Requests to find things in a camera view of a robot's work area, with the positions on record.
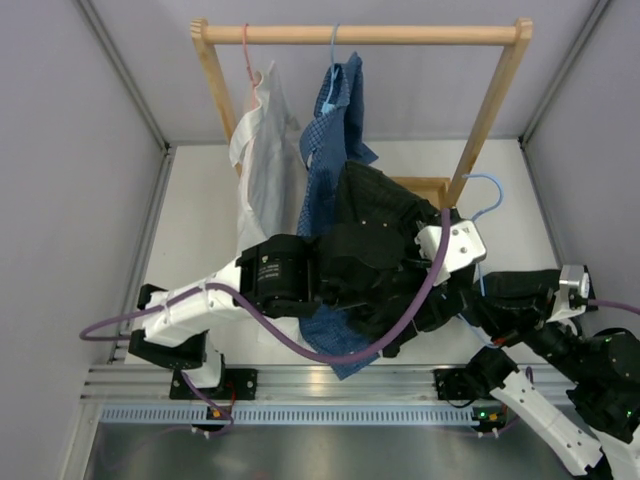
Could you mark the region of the dark pinstriped shirt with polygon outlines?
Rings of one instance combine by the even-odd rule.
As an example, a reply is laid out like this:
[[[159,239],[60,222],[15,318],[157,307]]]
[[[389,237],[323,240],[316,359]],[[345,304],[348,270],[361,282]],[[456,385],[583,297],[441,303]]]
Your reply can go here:
[[[416,245],[414,239],[418,232],[425,226],[440,226],[441,218],[439,210],[428,200],[394,182],[381,171],[348,162],[337,186],[334,226],[348,223],[389,226],[402,233],[407,242]],[[560,272],[554,270],[556,292]],[[395,358],[402,345],[419,334],[435,331],[455,316],[464,318],[465,291],[470,290],[482,277],[473,264],[452,273],[448,281],[433,286],[409,325],[389,345],[381,348],[382,356]],[[355,309],[334,311],[346,313],[347,326],[371,344],[393,328],[410,303],[406,307],[385,308],[380,312],[366,311],[362,315]]]

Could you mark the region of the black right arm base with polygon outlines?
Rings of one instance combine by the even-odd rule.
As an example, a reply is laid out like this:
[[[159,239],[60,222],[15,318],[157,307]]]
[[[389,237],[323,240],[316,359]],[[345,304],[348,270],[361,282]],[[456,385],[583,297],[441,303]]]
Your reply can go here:
[[[493,389],[505,387],[507,376],[508,373],[487,374],[465,368],[438,369],[434,381],[439,400],[488,400]]]

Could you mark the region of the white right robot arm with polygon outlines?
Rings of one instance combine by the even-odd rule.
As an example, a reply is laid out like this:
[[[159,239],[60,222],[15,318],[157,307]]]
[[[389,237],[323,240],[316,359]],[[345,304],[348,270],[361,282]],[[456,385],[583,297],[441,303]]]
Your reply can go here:
[[[588,270],[493,272],[478,279],[472,318],[492,340],[464,369],[473,398],[510,408],[555,452],[575,479],[639,476],[639,340],[625,328],[587,337],[568,320],[606,301],[595,299]],[[572,382],[566,395],[588,426],[581,430],[540,394],[507,355],[529,347]]]

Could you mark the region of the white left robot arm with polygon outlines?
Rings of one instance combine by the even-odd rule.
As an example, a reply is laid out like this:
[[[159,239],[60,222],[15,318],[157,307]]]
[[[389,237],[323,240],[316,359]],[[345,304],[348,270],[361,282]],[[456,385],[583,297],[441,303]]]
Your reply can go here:
[[[131,333],[128,351],[155,366],[185,374],[203,398],[226,386],[224,356],[211,331],[218,325],[252,317],[298,355],[327,365],[363,362],[395,340],[418,313],[444,266],[450,226],[438,237],[417,239],[434,247],[426,278],[396,324],[379,340],[344,355],[302,347],[280,331],[274,320],[309,318],[322,305],[346,310],[373,304],[375,290],[397,274],[405,254],[402,235],[383,225],[339,224],[314,237],[279,234],[245,250],[218,272],[181,289],[152,293],[136,312],[141,325]]]

